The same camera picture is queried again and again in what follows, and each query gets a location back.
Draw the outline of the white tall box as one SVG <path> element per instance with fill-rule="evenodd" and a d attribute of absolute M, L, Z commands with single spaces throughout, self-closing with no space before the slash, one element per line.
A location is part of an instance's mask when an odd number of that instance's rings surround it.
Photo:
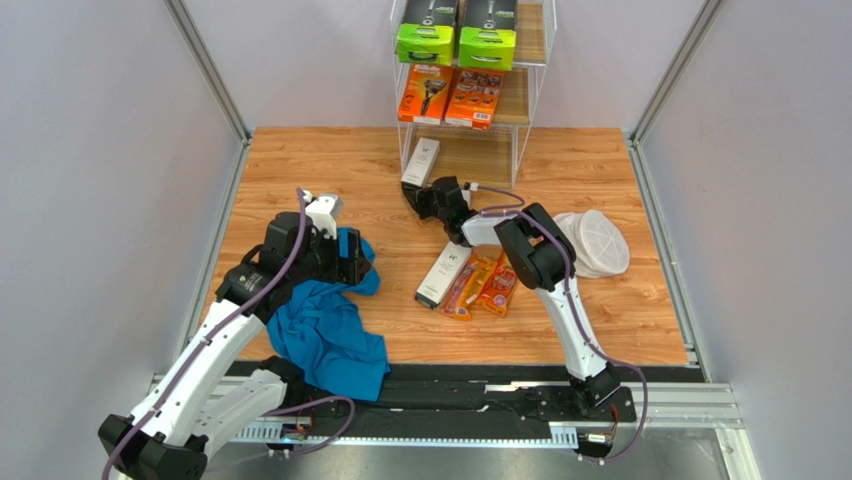
<path fill-rule="evenodd" d="M 402 170 L 401 182 L 415 187 L 425 186 L 440 153 L 440 148 L 439 140 L 420 138 Z"/>
<path fill-rule="evenodd" d="M 437 309 L 466 266 L 472 252 L 470 247 L 448 242 L 416 289 L 414 299 L 431 310 Z"/>

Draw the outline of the black green razor box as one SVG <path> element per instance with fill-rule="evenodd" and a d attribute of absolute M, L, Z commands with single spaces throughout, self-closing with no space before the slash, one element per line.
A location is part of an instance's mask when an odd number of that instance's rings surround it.
<path fill-rule="evenodd" d="M 458 65 L 509 71 L 517 44 L 516 0 L 464 2 L 459 31 Z"/>
<path fill-rule="evenodd" d="M 397 28 L 397 59 L 403 63 L 450 66 L 458 9 L 456 0 L 406 1 Z"/>

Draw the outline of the orange toothbrush pack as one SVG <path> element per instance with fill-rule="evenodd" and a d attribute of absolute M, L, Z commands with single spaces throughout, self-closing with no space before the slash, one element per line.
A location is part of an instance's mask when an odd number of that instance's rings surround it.
<path fill-rule="evenodd" d="M 455 320 L 472 320 L 472 306 L 495 266 L 494 259 L 473 254 L 452 284 L 439 313 Z"/>

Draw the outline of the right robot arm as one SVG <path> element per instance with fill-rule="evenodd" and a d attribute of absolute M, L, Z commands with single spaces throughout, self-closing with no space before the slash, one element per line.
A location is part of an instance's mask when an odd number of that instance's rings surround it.
<path fill-rule="evenodd" d="M 466 194 L 477 189 L 472 183 L 460 184 L 455 176 L 427 186 L 401 183 L 414 212 L 422 219 L 439 220 L 452 244 L 502 248 L 520 283 L 543 303 L 557 332 L 569 374 L 568 404 L 583 417 L 605 409 L 621 383 L 582 305 L 573 244 L 543 205 L 527 204 L 512 192 L 508 195 L 516 199 L 513 204 L 472 208 Z"/>

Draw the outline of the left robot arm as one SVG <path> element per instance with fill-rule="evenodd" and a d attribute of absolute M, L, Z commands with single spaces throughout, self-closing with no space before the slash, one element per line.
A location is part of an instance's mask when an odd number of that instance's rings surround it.
<path fill-rule="evenodd" d="M 224 276 L 195 336 L 161 383 L 98 437 L 103 476 L 197 479 L 257 417 L 310 407 L 306 386 L 336 401 L 374 401 L 389 362 L 349 293 L 373 295 L 375 254 L 325 214 L 282 212 Z"/>

